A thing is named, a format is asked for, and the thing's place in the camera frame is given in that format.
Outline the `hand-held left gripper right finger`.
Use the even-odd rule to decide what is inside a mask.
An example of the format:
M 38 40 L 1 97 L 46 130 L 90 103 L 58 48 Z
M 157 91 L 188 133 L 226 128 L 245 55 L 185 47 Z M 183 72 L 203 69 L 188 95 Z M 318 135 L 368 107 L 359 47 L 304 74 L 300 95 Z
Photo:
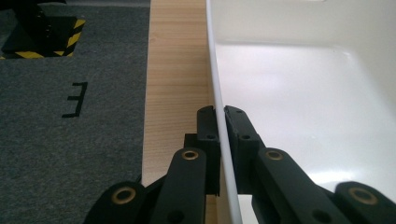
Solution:
M 224 111 L 237 192 L 252 194 L 252 163 L 262 146 L 262 140 L 245 111 L 230 105 Z

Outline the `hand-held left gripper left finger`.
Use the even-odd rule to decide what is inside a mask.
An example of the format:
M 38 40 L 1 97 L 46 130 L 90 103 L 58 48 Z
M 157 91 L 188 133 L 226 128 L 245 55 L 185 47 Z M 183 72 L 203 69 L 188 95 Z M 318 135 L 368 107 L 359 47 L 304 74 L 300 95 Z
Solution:
M 185 134 L 184 147 L 196 147 L 206 154 L 205 193 L 219 196 L 220 146 L 216 110 L 213 105 L 197 111 L 197 131 Z

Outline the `white plastic bin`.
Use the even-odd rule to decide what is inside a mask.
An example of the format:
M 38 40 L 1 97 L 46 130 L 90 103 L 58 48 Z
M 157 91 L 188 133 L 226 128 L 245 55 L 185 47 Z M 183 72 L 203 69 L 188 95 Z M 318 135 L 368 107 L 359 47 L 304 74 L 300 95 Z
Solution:
M 396 0 L 206 0 L 222 224 L 396 224 Z M 239 194 L 224 108 L 262 146 Z

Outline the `black stand with striped base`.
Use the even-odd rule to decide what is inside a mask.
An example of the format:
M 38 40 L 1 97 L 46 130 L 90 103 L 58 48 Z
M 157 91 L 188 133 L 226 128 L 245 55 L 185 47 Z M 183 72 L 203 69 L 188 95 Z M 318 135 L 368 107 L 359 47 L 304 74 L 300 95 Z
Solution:
M 1 48 L 1 60 L 71 57 L 80 38 L 84 20 L 48 17 L 39 6 L 66 0 L 0 0 L 0 11 L 12 9 L 17 25 Z

